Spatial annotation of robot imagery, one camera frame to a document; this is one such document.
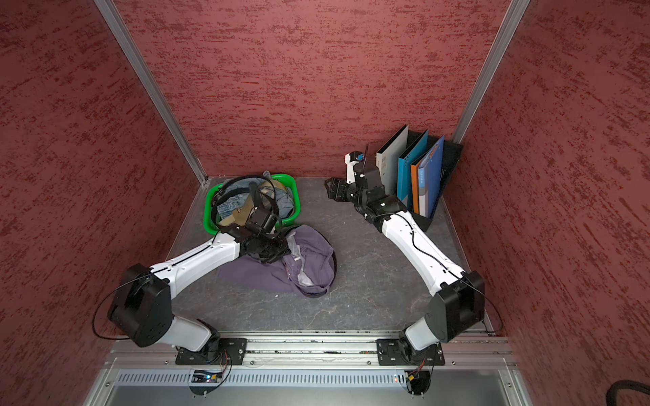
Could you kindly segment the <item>aluminium front rail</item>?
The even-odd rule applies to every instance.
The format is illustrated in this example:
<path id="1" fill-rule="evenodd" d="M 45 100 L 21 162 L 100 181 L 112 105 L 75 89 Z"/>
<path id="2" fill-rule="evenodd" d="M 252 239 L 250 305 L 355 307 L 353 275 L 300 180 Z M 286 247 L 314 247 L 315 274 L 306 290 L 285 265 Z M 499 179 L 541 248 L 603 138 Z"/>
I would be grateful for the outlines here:
<path id="1" fill-rule="evenodd" d="M 507 338 L 473 331 L 407 362 L 396 333 L 232 332 L 226 360 L 179 365 L 116 343 L 89 405 L 529 405 Z"/>

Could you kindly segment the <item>teal folder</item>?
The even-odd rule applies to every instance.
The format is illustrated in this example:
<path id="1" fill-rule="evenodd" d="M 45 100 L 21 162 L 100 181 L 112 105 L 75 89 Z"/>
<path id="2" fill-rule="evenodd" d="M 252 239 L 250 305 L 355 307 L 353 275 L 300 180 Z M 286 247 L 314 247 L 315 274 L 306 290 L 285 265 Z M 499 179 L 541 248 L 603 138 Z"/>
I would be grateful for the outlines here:
<path id="1" fill-rule="evenodd" d="M 426 152 L 428 137 L 428 130 L 421 133 L 410 130 L 408 132 L 406 150 L 401 152 L 398 158 L 396 196 L 408 208 L 412 208 L 413 206 L 411 165 Z"/>

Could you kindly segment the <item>green plastic basket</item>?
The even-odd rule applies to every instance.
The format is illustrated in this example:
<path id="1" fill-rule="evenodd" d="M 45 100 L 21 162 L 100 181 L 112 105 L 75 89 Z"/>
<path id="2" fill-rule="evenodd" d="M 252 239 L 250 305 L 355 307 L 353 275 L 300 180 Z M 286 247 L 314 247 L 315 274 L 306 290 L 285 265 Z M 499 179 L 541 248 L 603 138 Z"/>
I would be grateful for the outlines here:
<path id="1" fill-rule="evenodd" d="M 226 226 L 244 225 L 255 210 L 277 220 L 277 230 L 293 226 L 301 214 L 296 180 L 288 174 L 245 175 L 214 186 L 206 197 L 203 228 L 219 234 Z"/>

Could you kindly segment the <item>blue folder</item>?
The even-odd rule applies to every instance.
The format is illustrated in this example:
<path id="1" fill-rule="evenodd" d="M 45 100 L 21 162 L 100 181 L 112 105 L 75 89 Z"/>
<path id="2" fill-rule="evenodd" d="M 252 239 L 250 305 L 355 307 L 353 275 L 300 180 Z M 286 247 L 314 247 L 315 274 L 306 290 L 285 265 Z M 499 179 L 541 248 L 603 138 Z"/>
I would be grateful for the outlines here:
<path id="1" fill-rule="evenodd" d="M 428 149 L 417 167 L 418 214 L 433 216 L 434 203 L 439 193 L 445 139 L 439 137 Z"/>

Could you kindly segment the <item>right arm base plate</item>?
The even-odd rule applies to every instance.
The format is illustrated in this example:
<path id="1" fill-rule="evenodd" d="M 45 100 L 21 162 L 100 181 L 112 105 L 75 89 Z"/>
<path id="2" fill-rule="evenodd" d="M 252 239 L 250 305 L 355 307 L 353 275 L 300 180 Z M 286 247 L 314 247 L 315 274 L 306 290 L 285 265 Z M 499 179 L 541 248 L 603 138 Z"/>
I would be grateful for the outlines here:
<path id="1" fill-rule="evenodd" d="M 384 338 L 378 339 L 376 345 L 379 365 L 413 365 L 414 367 L 445 365 L 445 356 L 440 343 L 423 350 L 416 350 L 411 348 L 403 338 Z"/>

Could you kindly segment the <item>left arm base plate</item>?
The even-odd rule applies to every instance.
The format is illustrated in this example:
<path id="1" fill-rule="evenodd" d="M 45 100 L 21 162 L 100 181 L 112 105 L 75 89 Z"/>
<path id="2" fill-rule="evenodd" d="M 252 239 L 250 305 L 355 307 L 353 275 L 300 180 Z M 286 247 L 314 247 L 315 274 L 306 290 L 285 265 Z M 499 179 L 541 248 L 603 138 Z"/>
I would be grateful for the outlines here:
<path id="1" fill-rule="evenodd" d="M 179 348 L 176 365 L 242 365 L 246 354 L 246 338 L 211 338 L 194 352 Z"/>

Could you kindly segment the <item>black belt in basket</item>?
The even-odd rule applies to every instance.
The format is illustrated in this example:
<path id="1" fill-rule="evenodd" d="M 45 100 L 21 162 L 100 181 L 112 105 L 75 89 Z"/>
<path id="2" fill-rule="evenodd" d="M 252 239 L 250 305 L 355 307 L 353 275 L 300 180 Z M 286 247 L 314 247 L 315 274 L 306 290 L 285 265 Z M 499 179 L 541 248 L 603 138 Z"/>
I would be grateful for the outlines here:
<path id="1" fill-rule="evenodd" d="M 241 184 L 241 182 L 249 179 L 260 179 L 261 182 L 259 184 L 252 182 L 248 184 L 247 188 L 245 188 L 243 184 Z M 258 190 L 257 191 L 258 196 L 254 198 L 253 201 L 260 202 L 262 198 L 266 198 L 271 206 L 273 214 L 276 217 L 279 216 L 279 207 L 277 201 L 275 200 L 275 197 L 277 196 L 277 189 L 274 184 L 274 179 L 271 177 L 264 177 L 261 175 L 244 175 L 234 179 L 230 179 L 228 182 L 222 184 L 221 188 L 213 195 L 213 198 L 211 199 L 210 202 L 210 219 L 213 222 L 214 226 L 216 228 L 220 228 L 219 222 L 221 221 L 221 216 L 218 212 L 219 206 L 227 202 L 232 197 L 243 195 L 245 193 L 252 195 L 253 192 L 251 189 L 251 185 L 255 187 L 261 187 L 263 182 L 268 182 L 271 185 L 273 194 L 271 196 L 268 196 L 262 193 L 262 191 Z"/>

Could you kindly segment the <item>black file rack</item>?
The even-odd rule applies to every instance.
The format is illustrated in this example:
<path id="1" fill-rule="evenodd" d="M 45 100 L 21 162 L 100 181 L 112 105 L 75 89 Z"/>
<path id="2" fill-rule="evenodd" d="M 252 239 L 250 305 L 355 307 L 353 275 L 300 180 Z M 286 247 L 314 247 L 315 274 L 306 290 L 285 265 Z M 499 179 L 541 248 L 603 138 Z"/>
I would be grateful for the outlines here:
<path id="1" fill-rule="evenodd" d="M 438 139 L 438 136 L 429 136 L 428 137 L 428 145 L 427 149 L 433 145 L 436 139 Z M 435 214 L 435 211 L 438 207 L 438 203 L 441 201 L 443 192 L 445 191 L 446 186 L 449 184 L 451 176 L 453 172 L 455 171 L 458 162 L 460 161 L 461 154 L 463 151 L 463 145 L 455 143 L 451 140 L 445 140 L 445 144 L 443 145 L 443 163 L 442 163 L 442 169 L 441 169 L 441 176 L 440 176 L 440 188 L 439 188 L 439 193 L 436 198 L 436 201 L 434 203 L 434 212 L 433 216 Z M 423 159 L 423 156 L 421 158 L 417 159 L 417 162 L 420 162 L 421 159 Z M 416 221 L 416 224 L 423 230 L 423 231 L 428 231 L 432 221 L 433 221 L 433 216 L 430 218 L 425 218 L 419 214 L 415 214 L 412 212 L 412 208 L 410 208 L 411 214 L 413 218 Z"/>

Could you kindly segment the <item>white folder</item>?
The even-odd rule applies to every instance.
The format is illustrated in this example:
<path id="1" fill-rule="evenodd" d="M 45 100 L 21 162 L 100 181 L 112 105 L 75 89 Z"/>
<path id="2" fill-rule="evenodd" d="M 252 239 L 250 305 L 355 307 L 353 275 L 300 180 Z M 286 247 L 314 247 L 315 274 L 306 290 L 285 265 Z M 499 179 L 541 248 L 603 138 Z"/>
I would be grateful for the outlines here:
<path id="1" fill-rule="evenodd" d="M 406 150 L 409 125 L 401 127 L 376 153 L 376 166 L 388 195 L 397 190 L 399 156 Z"/>

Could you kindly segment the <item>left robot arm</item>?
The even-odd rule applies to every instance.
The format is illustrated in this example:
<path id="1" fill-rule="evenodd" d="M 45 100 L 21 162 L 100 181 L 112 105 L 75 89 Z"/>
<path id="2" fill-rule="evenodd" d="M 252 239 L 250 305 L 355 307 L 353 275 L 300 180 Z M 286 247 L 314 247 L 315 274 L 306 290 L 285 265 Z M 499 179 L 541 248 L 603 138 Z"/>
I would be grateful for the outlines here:
<path id="1" fill-rule="evenodd" d="M 166 343 L 195 353 L 213 352 L 220 334 L 203 321 L 173 313 L 172 301 L 184 289 L 242 255 L 271 263 L 289 253 L 284 233 L 255 234 L 236 226 L 202 245 L 151 267 L 128 268 L 109 295 L 108 319 L 141 348 Z"/>

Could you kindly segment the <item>grey clothes in basket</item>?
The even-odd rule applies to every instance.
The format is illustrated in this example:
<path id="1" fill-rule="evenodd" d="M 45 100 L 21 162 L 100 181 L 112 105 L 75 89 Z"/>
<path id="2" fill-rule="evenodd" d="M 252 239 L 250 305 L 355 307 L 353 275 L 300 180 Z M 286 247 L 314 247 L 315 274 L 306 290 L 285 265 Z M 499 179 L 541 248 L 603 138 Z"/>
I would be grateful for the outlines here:
<path id="1" fill-rule="evenodd" d="M 243 184 L 243 186 L 247 188 L 248 184 L 252 182 L 259 184 L 261 181 L 260 179 L 249 179 L 241 182 L 241 184 Z M 277 201 L 279 207 L 279 216 L 281 218 L 288 218 L 294 213 L 296 209 L 296 205 L 294 203 L 294 198 L 293 198 L 293 190 L 287 187 L 286 185 L 282 184 L 281 182 L 277 181 L 277 179 L 274 179 L 274 184 L 277 189 L 277 196 L 275 197 L 275 200 Z M 269 196 L 273 194 L 272 187 L 268 182 L 263 182 L 262 186 L 259 187 L 259 189 L 260 191 L 262 191 L 262 193 L 265 193 Z M 232 197 L 227 202 L 219 206 L 218 212 L 221 216 L 221 219 L 225 220 L 225 218 L 232 215 L 236 209 L 242 208 L 247 202 L 249 197 L 250 195 L 248 193 L 245 193 L 243 195 Z"/>

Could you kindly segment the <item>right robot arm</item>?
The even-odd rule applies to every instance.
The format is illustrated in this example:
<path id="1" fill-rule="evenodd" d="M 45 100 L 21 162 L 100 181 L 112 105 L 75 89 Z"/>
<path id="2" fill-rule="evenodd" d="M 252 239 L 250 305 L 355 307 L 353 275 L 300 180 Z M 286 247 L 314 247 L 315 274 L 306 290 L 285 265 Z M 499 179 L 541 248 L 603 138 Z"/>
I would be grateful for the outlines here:
<path id="1" fill-rule="evenodd" d="M 419 227 L 408 208 L 382 184 L 369 187 L 367 179 L 355 183 L 330 178 L 324 181 L 328 198 L 346 201 L 390 240 L 413 265 L 432 296 L 424 316 L 402 333 L 406 348 L 423 351 L 447 343 L 485 316 L 485 283 L 478 272 L 450 260 Z"/>

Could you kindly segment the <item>purple trousers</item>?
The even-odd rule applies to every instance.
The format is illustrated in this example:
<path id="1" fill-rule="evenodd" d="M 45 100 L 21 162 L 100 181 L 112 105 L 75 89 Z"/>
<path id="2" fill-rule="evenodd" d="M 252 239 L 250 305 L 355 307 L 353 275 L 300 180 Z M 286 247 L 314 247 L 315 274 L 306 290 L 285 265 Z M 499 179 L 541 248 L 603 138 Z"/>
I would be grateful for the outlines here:
<path id="1" fill-rule="evenodd" d="M 273 238 L 244 241 L 240 257 L 217 271 L 221 278 L 252 289 L 316 299 L 330 291 L 337 260 L 332 245 L 318 230 L 301 225 Z"/>

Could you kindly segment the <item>aluminium corner post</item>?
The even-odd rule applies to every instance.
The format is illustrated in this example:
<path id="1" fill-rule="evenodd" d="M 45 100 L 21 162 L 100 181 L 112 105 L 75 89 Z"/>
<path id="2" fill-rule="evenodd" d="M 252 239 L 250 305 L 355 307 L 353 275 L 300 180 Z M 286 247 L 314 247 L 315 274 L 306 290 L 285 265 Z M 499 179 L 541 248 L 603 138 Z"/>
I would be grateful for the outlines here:
<path id="1" fill-rule="evenodd" d="M 473 86 L 472 93 L 468 98 L 462 115 L 460 115 L 459 122 L 451 138 L 453 142 L 461 144 L 464 140 L 472 120 L 481 105 L 482 99 L 491 85 L 529 4 L 529 0 L 512 0 L 510 2 L 480 74 Z"/>
<path id="2" fill-rule="evenodd" d="M 125 54 L 130 66 L 142 83 L 159 116 L 174 138 L 177 147 L 179 147 L 179 150 L 186 159 L 193 174 L 195 174 L 199 185 L 204 187 L 208 183 L 208 174 L 193 151 L 190 142 L 187 140 L 185 132 L 182 130 L 179 121 L 164 96 L 164 93 L 157 84 L 152 71 L 149 69 L 140 49 L 137 47 L 135 40 L 125 25 L 115 2 L 109 0 L 95 0 L 94 3 L 106 22 L 108 29 L 118 42 L 123 54 Z"/>

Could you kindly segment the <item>orange folder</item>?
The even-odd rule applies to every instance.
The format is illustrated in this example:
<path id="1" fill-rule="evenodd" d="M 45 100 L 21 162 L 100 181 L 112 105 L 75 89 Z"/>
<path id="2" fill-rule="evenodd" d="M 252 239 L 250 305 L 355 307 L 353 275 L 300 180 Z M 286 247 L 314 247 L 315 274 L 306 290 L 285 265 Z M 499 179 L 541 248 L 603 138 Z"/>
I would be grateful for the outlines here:
<path id="1" fill-rule="evenodd" d="M 412 212 L 419 213 L 419 162 L 411 164 L 411 199 Z"/>

